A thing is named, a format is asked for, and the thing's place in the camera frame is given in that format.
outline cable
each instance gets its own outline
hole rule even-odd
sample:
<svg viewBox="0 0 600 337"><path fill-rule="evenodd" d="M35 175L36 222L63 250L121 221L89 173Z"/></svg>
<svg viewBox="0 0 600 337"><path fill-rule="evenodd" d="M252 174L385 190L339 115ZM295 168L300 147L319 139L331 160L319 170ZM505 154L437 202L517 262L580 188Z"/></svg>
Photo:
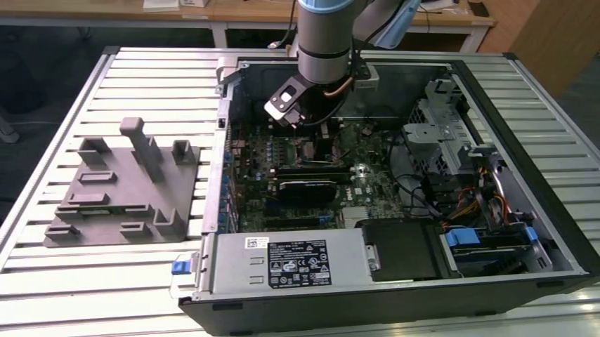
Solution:
<svg viewBox="0 0 600 337"><path fill-rule="evenodd" d="M322 94L326 96L326 98L335 97L337 95L339 95L341 93L343 93L346 91L346 89L351 85L353 81L354 81L354 78L351 76L347 77L346 81L342 83L339 88L337 88L333 91L323 91Z"/></svg>
<svg viewBox="0 0 600 337"><path fill-rule="evenodd" d="M365 39L363 41L363 45L361 46L359 50L357 51L357 55L359 56L359 54L362 53L366 45L369 44L369 42L373 40L373 38L377 36L378 33L382 32L382 30L387 27L387 25L391 23L393 19L395 18L397 13L401 11L402 9L402 5L406 2L406 0L401 0L399 4L397 5L397 8L394 9L394 12L391 13L391 16L387 18L387 20L383 22L383 24L381 26L378 26L378 28L375 29L375 31L369 35L369 37Z"/></svg>
<svg viewBox="0 0 600 337"><path fill-rule="evenodd" d="M427 34L431 31L431 24L429 23L429 11L419 5L421 9L425 11L425 18L427 19Z"/></svg>
<svg viewBox="0 0 600 337"><path fill-rule="evenodd" d="M398 177L394 177L395 178L395 181L399 179L399 178L403 178L403 177L411 177L411 178L414 178L414 177L418 177L418 175L415 175L415 174L401 174ZM398 187L411 196L411 197L414 197L414 199L427 208L427 210L429 210L429 214L434 217L434 218L443 218L443 215L439 213L439 211L433 207L433 205L422 198L422 197L419 197L415 193L413 193L407 188L405 188L405 186L399 183L399 181L397 181L397 185L398 185Z"/></svg>
<svg viewBox="0 0 600 337"><path fill-rule="evenodd" d="M290 23L287 24L287 31L284 32L283 39L279 41L272 41L266 48L268 49L276 49L279 46L286 42L287 38L290 37L291 32L291 24L294 23L294 11L296 9L296 0L291 1L291 13L290 13Z"/></svg>
<svg viewBox="0 0 600 337"><path fill-rule="evenodd" d="M304 123L302 126L318 126L323 124L333 116L338 113L341 106L346 103L347 94L343 95L343 97L339 99L338 105L335 105L331 112L327 113L327 116L322 117L318 121L314 121L311 123Z"/></svg>

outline wooden desk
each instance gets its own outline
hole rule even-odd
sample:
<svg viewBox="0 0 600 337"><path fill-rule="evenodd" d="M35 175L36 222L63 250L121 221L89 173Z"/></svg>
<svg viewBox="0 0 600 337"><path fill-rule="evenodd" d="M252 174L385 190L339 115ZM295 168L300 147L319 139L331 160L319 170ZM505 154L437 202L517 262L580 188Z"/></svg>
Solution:
<svg viewBox="0 0 600 337"><path fill-rule="evenodd" d="M227 29L287 29L290 10L290 0L211 0L204 8L163 13L144 13L143 0L0 0L0 25L208 28L215 47L227 48ZM459 51L476 52L493 25L470 12L417 13L409 32L465 34Z"/></svg>
<svg viewBox="0 0 600 337"><path fill-rule="evenodd" d="M600 1L484 0L501 21L481 45L517 54L545 90L558 98L600 48Z"/></svg>

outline white table leg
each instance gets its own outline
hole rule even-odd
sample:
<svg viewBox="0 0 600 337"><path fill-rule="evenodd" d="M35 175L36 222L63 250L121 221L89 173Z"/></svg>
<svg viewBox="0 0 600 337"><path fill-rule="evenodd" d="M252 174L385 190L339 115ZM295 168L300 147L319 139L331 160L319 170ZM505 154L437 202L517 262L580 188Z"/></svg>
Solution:
<svg viewBox="0 0 600 337"><path fill-rule="evenodd" d="M227 23L211 22L210 29L212 31L212 39L215 40L215 48L227 48Z"/></svg>
<svg viewBox="0 0 600 337"><path fill-rule="evenodd" d="M476 53L478 46L481 45L485 34L488 34L489 27L481 26L481 27L473 27L469 36L465 39L465 42L462 43L462 47L459 47L461 53Z"/></svg>

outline sticker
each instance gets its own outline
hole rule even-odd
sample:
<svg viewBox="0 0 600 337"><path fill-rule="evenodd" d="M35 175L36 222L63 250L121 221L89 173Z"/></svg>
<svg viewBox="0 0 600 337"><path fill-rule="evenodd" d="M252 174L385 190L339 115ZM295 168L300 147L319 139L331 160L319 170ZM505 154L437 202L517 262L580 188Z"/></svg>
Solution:
<svg viewBox="0 0 600 337"><path fill-rule="evenodd" d="M182 15L183 19L194 19L194 20L207 20L208 16L206 15Z"/></svg>
<svg viewBox="0 0 600 337"><path fill-rule="evenodd" d="M272 289L331 285L325 240L268 243L268 285Z"/></svg>
<svg viewBox="0 0 600 337"><path fill-rule="evenodd" d="M246 244L243 247L246 249L264 249L268 243L267 237L247 237Z"/></svg>

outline blue latch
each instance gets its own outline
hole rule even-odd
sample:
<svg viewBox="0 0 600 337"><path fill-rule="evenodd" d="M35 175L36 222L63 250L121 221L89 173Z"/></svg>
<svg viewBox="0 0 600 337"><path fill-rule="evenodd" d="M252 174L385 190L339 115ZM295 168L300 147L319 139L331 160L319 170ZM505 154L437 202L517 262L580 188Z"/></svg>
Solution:
<svg viewBox="0 0 600 337"><path fill-rule="evenodd" d="M459 244L478 244L478 236L476 230L473 228L458 228L455 230L450 230L445 234L447 245L450 247L457 246Z"/></svg>
<svg viewBox="0 0 600 337"><path fill-rule="evenodd" d="M537 233L536 233L536 230L533 229L533 227L525 227L525 233L526 233L526 237L529 238L530 242L537 241Z"/></svg>
<svg viewBox="0 0 600 337"><path fill-rule="evenodd" d="M191 274L191 261L172 261L171 264L171 275L184 275Z"/></svg>

